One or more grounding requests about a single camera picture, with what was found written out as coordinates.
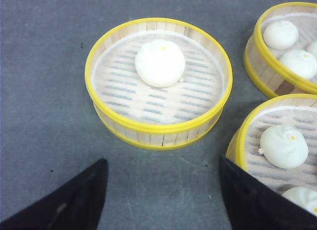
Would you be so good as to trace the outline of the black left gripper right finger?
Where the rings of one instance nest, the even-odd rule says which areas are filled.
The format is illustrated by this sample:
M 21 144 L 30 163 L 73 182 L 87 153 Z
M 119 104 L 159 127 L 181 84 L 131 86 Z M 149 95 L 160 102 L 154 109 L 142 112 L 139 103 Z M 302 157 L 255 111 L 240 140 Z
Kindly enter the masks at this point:
M 315 230 L 313 214 L 270 190 L 224 155 L 219 180 L 234 230 Z

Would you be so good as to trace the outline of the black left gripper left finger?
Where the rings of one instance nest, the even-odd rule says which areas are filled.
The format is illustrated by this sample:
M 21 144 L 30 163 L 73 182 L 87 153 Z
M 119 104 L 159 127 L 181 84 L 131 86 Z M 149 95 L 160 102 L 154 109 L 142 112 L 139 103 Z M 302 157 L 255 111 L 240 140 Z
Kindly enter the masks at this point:
M 2 230 L 95 230 L 106 198 L 108 163 L 99 159 L 63 186 L 1 222 Z

